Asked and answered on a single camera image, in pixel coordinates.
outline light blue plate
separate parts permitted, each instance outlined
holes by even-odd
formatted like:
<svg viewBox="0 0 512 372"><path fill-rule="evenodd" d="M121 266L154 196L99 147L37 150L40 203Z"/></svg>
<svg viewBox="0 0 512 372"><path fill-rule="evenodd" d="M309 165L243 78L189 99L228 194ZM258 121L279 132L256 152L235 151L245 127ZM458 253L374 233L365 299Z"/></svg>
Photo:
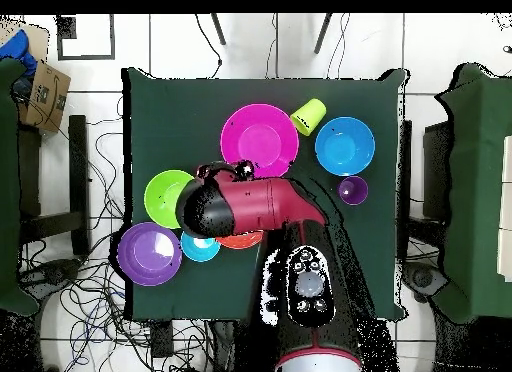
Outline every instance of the light blue plate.
<svg viewBox="0 0 512 372"><path fill-rule="evenodd" d="M374 152L372 131L356 118L340 117L327 122L315 141L320 164L339 176L361 172L372 161Z"/></svg>
<svg viewBox="0 0 512 372"><path fill-rule="evenodd" d="M194 238L183 232L181 234L183 254L196 262L213 259L220 250L220 243L215 238Z"/></svg>

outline white floor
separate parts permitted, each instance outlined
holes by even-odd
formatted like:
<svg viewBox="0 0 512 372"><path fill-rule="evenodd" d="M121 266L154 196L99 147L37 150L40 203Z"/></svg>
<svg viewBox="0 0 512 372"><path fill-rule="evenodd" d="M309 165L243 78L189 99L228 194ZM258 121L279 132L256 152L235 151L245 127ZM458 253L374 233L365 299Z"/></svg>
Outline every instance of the white floor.
<svg viewBox="0 0 512 372"><path fill-rule="evenodd" d="M325 36L320 54L315 55L323 14L279 14L279 77L326 77L334 47L341 34L341 14L335 14ZM61 129L66 132L70 114L85 114L87 121L116 119L121 96L120 69L133 66L161 78L209 77L217 67L217 58L199 32L193 15L115 15L115 60L58 61L56 25L53 16L24 16L27 23L38 24L50 32L48 63L71 77L65 116ZM227 40L221 46L209 15L200 16L203 29L220 53L223 65L219 78L264 78L269 46L274 39L272 14L219 14ZM447 119L442 106L433 95L447 89L453 71L463 62L477 61L497 75L512 69L512 54L503 51L512 44L512 18L508 14L351 14L346 29L346 48L339 67L342 78L378 78L390 68L404 67L411 72L406 86L405 117L413 121L411 197L423 198L422 135L428 125ZM77 39L64 40L65 55L109 54L108 18L77 16ZM332 62L330 77L338 74L343 42ZM274 51L269 60L269 77L274 77ZM112 167L95 151L96 139L105 133L122 132L121 121L89 125L90 160L105 175L114 176ZM120 135L108 135L98 142L100 151L111 160L118 178L111 195L121 207L123 201L122 143ZM61 134L45 134L41 149L40 200L42 213L69 210L68 145ZM103 188L91 172L90 208L94 225L103 208ZM421 215L421 204L411 203L412 214ZM113 221L113 229L120 220ZM111 231L111 222L101 220L92 230L93 242ZM95 259L108 254L108 240L93 254ZM38 250L33 243L30 251ZM48 248L39 259L71 256L68 235L48 239ZM81 293L87 298L89 293ZM84 319L73 303L72 294L62 295L64 306ZM430 308L415 302L412 293L402 287L402 305L408 316L398 323L389 323L396 340L402 372L429 372L435 350L435 331ZM77 321L60 303L55 294L46 306L42 328L42 351L45 362L66 368L73 359L70 338L76 339L82 327L71 334ZM75 349L80 348L80 339ZM84 356L92 356L87 365L75 365L71 372L98 372L113 349L110 341L92 343ZM140 349L140 355L146 355ZM199 355L194 359L201 360ZM155 361L155 368L162 360ZM111 361L101 372L149 372L138 360L131 346L118 346Z"/></svg>

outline lime green plate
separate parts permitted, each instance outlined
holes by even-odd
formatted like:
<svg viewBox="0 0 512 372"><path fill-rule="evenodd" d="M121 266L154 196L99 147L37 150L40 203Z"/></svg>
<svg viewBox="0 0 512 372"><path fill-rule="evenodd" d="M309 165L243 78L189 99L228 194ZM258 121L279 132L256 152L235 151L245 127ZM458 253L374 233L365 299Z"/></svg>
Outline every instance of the lime green plate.
<svg viewBox="0 0 512 372"><path fill-rule="evenodd" d="M149 217L164 228L175 229L180 225L176 219L176 201L187 183L194 177L187 172L171 169L156 175L144 192L144 206Z"/></svg>

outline purple bowl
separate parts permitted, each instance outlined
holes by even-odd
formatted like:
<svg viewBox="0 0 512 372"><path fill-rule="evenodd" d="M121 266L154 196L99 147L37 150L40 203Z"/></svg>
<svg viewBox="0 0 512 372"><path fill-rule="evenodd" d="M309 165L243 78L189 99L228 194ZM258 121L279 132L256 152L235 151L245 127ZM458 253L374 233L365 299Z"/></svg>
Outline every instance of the purple bowl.
<svg viewBox="0 0 512 372"><path fill-rule="evenodd" d="M121 237L119 266L134 283L155 286L178 272L182 253L176 235L153 222L134 225Z"/></svg>

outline yellow cup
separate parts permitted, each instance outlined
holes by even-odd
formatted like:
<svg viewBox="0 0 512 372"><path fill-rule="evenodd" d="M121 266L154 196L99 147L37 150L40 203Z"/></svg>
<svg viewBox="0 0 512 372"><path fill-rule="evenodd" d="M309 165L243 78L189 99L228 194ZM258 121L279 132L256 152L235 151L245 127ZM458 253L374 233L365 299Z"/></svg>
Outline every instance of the yellow cup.
<svg viewBox="0 0 512 372"><path fill-rule="evenodd" d="M325 116L327 109L324 103L313 98L290 116L297 131L309 136Z"/></svg>

